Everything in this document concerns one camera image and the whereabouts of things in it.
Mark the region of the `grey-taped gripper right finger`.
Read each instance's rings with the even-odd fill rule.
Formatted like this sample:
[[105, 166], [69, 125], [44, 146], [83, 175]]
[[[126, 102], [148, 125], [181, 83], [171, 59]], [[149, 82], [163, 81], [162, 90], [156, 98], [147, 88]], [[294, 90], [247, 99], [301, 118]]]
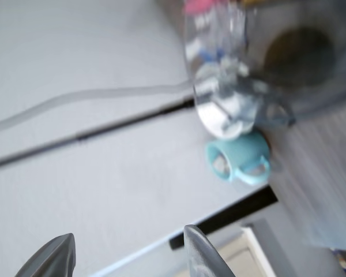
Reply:
[[190, 276], [234, 276], [227, 263], [197, 226], [186, 225], [183, 236]]

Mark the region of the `grey-taped gripper left finger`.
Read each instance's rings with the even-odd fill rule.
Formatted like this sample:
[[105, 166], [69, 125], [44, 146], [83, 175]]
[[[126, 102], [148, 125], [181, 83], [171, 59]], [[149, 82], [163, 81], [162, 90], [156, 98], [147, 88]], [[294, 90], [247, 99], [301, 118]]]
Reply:
[[16, 276], [73, 276], [76, 243], [72, 233], [48, 241], [19, 269]]

